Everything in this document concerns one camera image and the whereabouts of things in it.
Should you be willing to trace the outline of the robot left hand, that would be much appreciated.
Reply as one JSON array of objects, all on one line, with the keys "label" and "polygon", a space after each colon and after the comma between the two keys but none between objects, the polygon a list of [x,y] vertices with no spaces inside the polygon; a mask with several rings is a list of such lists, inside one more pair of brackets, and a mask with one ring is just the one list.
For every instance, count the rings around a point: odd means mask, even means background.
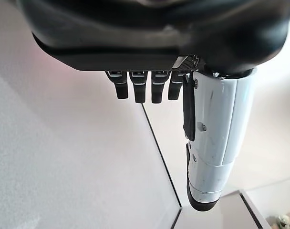
[{"label": "robot left hand", "polygon": [[119,99],[183,94],[187,196],[221,197],[249,119],[256,67],[282,49],[290,0],[19,0],[39,47],[80,71],[104,71]]}]

